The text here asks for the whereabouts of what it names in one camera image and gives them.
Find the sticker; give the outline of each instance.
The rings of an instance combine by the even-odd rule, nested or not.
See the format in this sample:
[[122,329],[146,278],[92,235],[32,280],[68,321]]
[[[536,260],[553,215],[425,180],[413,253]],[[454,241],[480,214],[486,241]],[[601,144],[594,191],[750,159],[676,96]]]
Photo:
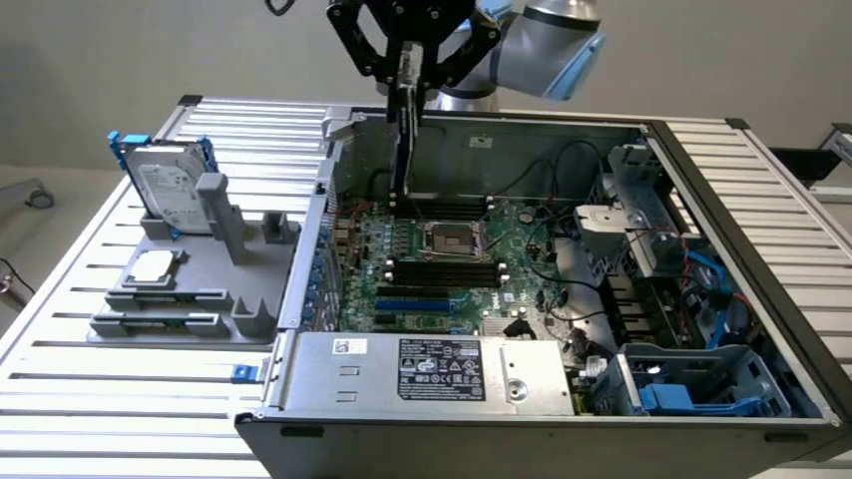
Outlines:
[[334,339],[332,354],[366,354],[368,340],[364,337]]
[[405,401],[484,401],[478,341],[400,339],[398,378]]
[[196,192],[198,179],[182,168],[162,165],[142,165],[138,173],[162,221],[181,233],[209,233],[208,217]]
[[470,148],[490,148],[493,146],[493,138],[490,137],[469,137]]

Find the warning label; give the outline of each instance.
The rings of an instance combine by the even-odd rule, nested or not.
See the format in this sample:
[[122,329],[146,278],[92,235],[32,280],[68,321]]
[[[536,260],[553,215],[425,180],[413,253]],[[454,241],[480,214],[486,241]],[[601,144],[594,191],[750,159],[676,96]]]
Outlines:
[[484,401],[478,341],[400,339],[405,401]]

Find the metal frame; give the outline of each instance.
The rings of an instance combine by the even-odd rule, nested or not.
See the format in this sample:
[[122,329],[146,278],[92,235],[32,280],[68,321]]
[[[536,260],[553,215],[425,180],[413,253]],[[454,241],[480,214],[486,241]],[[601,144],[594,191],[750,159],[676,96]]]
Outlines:
[[[320,141],[326,108],[326,105],[280,101],[205,98],[198,105],[176,109],[161,135],[192,140],[198,133],[209,133],[222,171],[237,180],[230,184],[232,199],[246,216],[250,218],[260,211],[258,206],[274,205],[289,209],[292,218],[301,219],[310,188],[297,186],[313,187],[317,167],[326,157]],[[534,114],[538,118],[564,116],[548,112]],[[628,116],[594,115],[594,118],[614,124],[641,121]],[[740,215],[744,206],[749,211],[768,208],[766,202],[734,192],[730,184],[710,180],[725,165],[750,168],[752,172],[756,168],[769,168],[746,142],[714,150],[714,145],[706,144],[704,137],[736,136],[724,122],[658,120],[666,123],[676,137],[692,136],[680,142],[710,187],[736,193],[716,192],[733,219],[738,223],[745,221]],[[741,156],[744,153],[725,156],[745,150],[746,157]],[[776,175],[773,170],[766,174]],[[284,187],[290,191],[285,195],[280,193]],[[237,436],[229,414],[257,407],[262,397],[274,395],[274,391],[266,391],[261,384],[228,382],[232,366],[258,361],[268,356],[268,348],[168,349],[165,345],[157,349],[104,348],[92,347],[84,340],[88,319],[81,315],[100,306],[100,290],[112,285],[117,265],[122,265],[141,231],[132,226],[141,214],[141,203],[134,195],[126,195],[128,191],[125,180],[0,339],[0,409],[4,411],[0,477],[268,477]],[[760,198],[793,208],[792,200]],[[769,247],[756,241],[758,228],[752,223],[740,223],[740,227],[758,252]],[[830,241],[816,235],[808,240]],[[788,275],[776,269],[788,266],[776,266],[770,259],[766,262],[788,287],[784,283]],[[817,332],[825,332],[825,327],[817,327],[813,322],[814,318],[808,319]],[[276,350],[286,349],[293,339],[282,336]],[[844,336],[828,336],[825,340],[838,344],[840,339]],[[830,348],[841,359],[849,357],[841,355],[844,348]],[[286,363],[276,364],[269,368],[270,376],[286,367]],[[596,447],[597,452],[585,452],[598,453],[605,449],[602,443],[588,436],[592,430],[576,432],[581,442]],[[684,442],[697,447],[688,437],[674,438],[672,444]],[[561,457],[566,452],[560,449]],[[733,462],[742,457],[737,454],[728,456],[728,460]],[[768,472],[765,477],[838,478],[848,473],[840,469],[852,467],[852,455],[822,464],[796,463],[784,467]]]

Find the white wall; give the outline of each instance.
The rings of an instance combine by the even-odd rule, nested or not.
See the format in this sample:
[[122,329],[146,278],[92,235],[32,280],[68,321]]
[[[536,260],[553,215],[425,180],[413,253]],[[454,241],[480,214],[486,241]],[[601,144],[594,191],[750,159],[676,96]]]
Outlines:
[[[809,146],[852,120],[848,0],[600,0],[609,43],[566,104],[505,108],[742,117]],[[300,0],[0,0],[0,164],[112,168],[110,129],[153,132],[184,93],[376,103]]]

